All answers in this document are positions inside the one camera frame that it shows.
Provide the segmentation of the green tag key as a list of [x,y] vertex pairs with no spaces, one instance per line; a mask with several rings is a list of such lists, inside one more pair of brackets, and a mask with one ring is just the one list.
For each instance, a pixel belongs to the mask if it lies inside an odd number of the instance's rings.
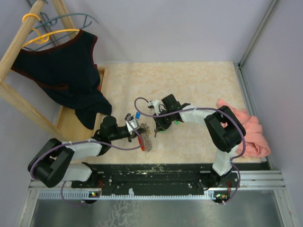
[[[174,124],[175,125],[179,125],[179,121],[174,121]],[[163,128],[160,128],[160,125],[158,123],[156,123],[156,128],[154,129],[154,138],[157,137],[157,134],[158,133],[163,133],[165,132],[167,129],[163,129]]]

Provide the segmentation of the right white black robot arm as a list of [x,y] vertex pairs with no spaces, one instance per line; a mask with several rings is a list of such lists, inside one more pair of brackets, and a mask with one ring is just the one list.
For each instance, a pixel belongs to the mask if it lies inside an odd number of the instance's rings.
[[155,132],[167,130],[173,121],[206,126],[217,148],[208,181],[217,187],[223,187],[232,171],[231,159],[246,135],[244,127],[231,108],[226,105],[214,109],[196,107],[190,103],[181,104],[172,94],[161,100],[151,100],[149,108],[155,111]]

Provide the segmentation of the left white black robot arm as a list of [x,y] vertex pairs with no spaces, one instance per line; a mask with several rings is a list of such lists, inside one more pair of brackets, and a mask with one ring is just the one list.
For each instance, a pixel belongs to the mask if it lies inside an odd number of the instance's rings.
[[75,164],[75,160],[85,157],[98,157],[113,147],[115,140],[138,138],[139,148],[144,147],[143,135],[148,127],[139,123],[131,115],[125,118],[125,125],[118,126],[116,118],[107,116],[92,138],[76,142],[61,142],[52,138],[40,149],[28,165],[33,179],[39,180],[46,187],[53,188],[63,181],[80,181],[92,188],[98,184],[98,175],[93,173],[87,163]]

